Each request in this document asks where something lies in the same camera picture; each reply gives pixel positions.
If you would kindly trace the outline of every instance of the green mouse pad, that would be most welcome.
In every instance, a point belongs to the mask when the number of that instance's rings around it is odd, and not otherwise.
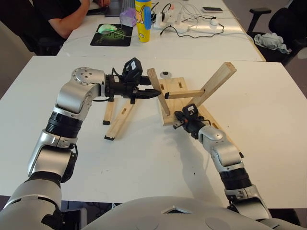
[[[97,33],[98,28],[96,30],[96,33],[91,41],[91,46],[130,46],[131,37],[125,37],[132,35],[132,27],[130,26],[121,26],[121,24],[112,24],[116,26],[118,29],[116,30],[116,33],[110,32],[109,34],[99,34]]]

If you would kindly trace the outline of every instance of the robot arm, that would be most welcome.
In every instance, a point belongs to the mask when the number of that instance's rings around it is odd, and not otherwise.
[[[142,66],[136,58],[125,64],[122,75],[106,75],[91,68],[73,71],[71,80],[60,90],[48,124],[34,148],[28,164],[29,179],[15,190],[0,212],[0,229],[60,228],[60,183],[72,176],[77,160],[72,150],[93,99],[106,96],[112,100],[121,95],[130,98],[133,104],[136,98],[152,98],[161,93],[139,90],[139,84],[150,85],[150,81],[142,76]]]
[[[272,218],[256,186],[250,182],[242,153],[227,140],[226,134],[205,125],[204,118],[198,116],[195,104],[184,107],[182,112],[176,111],[175,116],[179,123],[174,128],[183,126],[211,155],[225,186],[225,195],[230,204],[228,208],[254,220]]]

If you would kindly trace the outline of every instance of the white cloth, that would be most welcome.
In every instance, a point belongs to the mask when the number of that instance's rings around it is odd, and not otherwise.
[[[278,50],[283,54],[289,54],[290,51],[287,49],[286,44],[283,44],[283,38],[278,36],[276,33],[264,35],[257,34],[254,37],[254,41],[261,47],[266,47],[272,50]]]

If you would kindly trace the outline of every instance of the black rubber foot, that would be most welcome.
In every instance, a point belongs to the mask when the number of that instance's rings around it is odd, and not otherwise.
[[[110,121],[103,121],[102,124],[106,125],[106,126],[109,126],[110,125]]]
[[[107,140],[114,140],[114,138],[109,138],[107,136],[105,136],[105,139],[107,139]]]

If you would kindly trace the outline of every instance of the wooden plank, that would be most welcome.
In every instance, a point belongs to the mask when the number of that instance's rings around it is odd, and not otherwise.
[[[167,92],[184,92],[187,91],[187,85],[184,78],[170,78],[159,80],[162,93]],[[178,98],[166,100],[167,107],[169,108],[170,115],[166,115],[164,110],[161,109],[163,125],[173,125],[177,120],[174,116],[175,111],[182,111],[182,108],[187,105],[190,98]]]
[[[105,135],[105,139],[107,140],[114,140],[118,133],[120,132],[121,127],[125,123],[129,113],[131,112],[134,104],[130,104],[130,99],[126,101],[124,106],[122,107],[120,113],[115,118],[114,122],[112,122],[109,130],[107,131]]]
[[[207,81],[207,83],[201,88],[201,90],[205,90],[205,93],[201,97],[192,98],[187,104],[194,103],[197,107],[199,107],[235,72],[236,68],[231,64],[231,62],[224,62],[209,79],[209,81]]]
[[[178,92],[167,92],[164,96],[165,99],[187,98],[187,97],[200,97],[205,93],[204,90],[188,90]]]
[[[201,105],[199,106],[198,108],[198,113],[199,113],[199,116],[203,116],[205,119],[208,119],[210,120],[211,122],[211,125],[214,127],[214,128],[217,128],[221,131],[223,131],[224,133],[226,133],[222,128],[221,126],[217,123],[217,121],[214,119],[214,117],[209,113],[209,111],[205,108],[205,106]],[[232,139],[229,137],[229,135],[227,135],[227,139],[232,142],[236,148],[239,150],[238,146],[232,141]]]
[[[155,90],[158,90],[158,91],[162,92],[162,89],[161,89],[161,86],[159,84],[159,81],[158,81],[158,78],[157,78],[157,74],[155,73],[154,68],[148,69],[147,70],[147,75],[148,75],[148,78],[149,78],[153,88]],[[165,114],[166,115],[170,115],[169,108],[167,107],[167,104],[166,104],[166,101],[165,101],[165,98],[164,98],[163,95],[164,94],[160,94],[158,96],[159,102],[160,102],[160,104],[161,104]]]
[[[116,101],[117,99],[114,98],[112,102],[107,102],[106,112],[105,112],[104,120],[102,122],[103,125],[106,125],[106,126],[110,125]]]

